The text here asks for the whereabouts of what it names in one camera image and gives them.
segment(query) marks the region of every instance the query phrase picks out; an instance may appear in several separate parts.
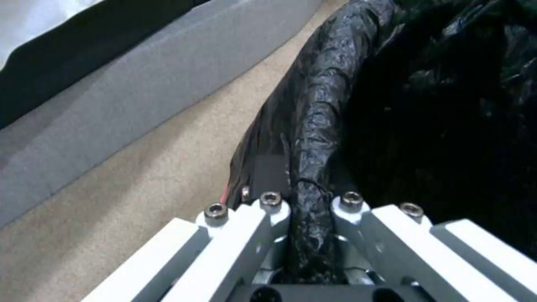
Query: beige carpet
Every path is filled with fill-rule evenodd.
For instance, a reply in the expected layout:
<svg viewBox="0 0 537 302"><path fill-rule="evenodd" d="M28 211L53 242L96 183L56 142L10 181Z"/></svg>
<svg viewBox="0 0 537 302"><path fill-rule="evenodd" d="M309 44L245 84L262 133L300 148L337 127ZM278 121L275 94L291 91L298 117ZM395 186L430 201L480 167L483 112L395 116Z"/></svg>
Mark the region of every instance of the beige carpet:
<svg viewBox="0 0 537 302"><path fill-rule="evenodd" d="M325 0L264 61L0 230L0 300L80 300L171 218L218 201L229 160L298 51L347 0Z"/></svg>

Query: white plastic bar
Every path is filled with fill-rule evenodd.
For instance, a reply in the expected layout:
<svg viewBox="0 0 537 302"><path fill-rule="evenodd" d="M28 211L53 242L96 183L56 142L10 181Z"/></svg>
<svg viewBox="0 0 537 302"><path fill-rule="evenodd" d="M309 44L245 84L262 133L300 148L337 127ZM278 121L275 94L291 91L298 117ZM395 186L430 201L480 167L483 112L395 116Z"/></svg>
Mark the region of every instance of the white plastic bar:
<svg viewBox="0 0 537 302"><path fill-rule="evenodd" d="M537 301L537 263L468 219L431 234L519 301Z"/></svg>
<svg viewBox="0 0 537 302"><path fill-rule="evenodd" d="M251 283L272 240L265 212L242 205L162 301L226 301L238 283Z"/></svg>
<svg viewBox="0 0 537 302"><path fill-rule="evenodd" d="M436 301L514 301L394 205L364 213L357 233L358 248L388 283L413 278Z"/></svg>
<svg viewBox="0 0 537 302"><path fill-rule="evenodd" d="M207 229L174 218L82 301L158 301L208 243Z"/></svg>

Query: black garbage bag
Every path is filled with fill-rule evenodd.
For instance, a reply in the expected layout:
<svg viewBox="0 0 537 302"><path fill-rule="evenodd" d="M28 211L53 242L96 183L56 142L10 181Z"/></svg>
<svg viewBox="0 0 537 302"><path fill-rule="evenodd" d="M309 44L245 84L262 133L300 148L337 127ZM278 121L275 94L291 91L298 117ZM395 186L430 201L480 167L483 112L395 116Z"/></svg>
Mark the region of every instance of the black garbage bag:
<svg viewBox="0 0 537 302"><path fill-rule="evenodd" d="M282 155L293 283L344 283L329 204L413 202L469 218L537 258L537 4L350 1L310 37L231 161L238 207Z"/></svg>

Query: black plastic bag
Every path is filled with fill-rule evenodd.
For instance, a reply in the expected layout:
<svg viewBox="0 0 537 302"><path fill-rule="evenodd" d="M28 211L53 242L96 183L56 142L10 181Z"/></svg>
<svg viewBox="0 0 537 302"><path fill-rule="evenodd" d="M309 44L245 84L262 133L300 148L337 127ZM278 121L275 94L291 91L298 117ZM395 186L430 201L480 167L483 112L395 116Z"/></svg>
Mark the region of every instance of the black plastic bag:
<svg viewBox="0 0 537 302"><path fill-rule="evenodd" d="M414 202L537 257L537 6L350 1L308 40L231 161L231 207L258 155L288 159L286 272L344 283L329 204Z"/></svg>

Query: metal screw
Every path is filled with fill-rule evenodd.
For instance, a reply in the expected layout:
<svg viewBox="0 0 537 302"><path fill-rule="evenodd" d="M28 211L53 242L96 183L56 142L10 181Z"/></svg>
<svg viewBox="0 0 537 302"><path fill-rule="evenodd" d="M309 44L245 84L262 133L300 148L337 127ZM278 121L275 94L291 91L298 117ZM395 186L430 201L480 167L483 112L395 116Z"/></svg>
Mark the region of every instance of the metal screw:
<svg viewBox="0 0 537 302"><path fill-rule="evenodd" d="M349 191L341 197L341 205L343 205L346 210L360 211L362 209L362 204L364 204L364 198L360 193Z"/></svg>
<svg viewBox="0 0 537 302"><path fill-rule="evenodd" d="M241 203L247 203L250 200L250 187L245 185L241 190Z"/></svg>
<svg viewBox="0 0 537 302"><path fill-rule="evenodd" d="M221 226L228 221L228 207L221 203L210 204L204 210L205 222L210 226Z"/></svg>
<svg viewBox="0 0 537 302"><path fill-rule="evenodd" d="M421 223L423 218L423 209L417 204L402 203L399 205L401 212L405 213L408 217L412 218L415 222Z"/></svg>
<svg viewBox="0 0 537 302"><path fill-rule="evenodd" d="M281 208L281 194L277 192L264 192L259 201L261 208L269 213L278 212Z"/></svg>

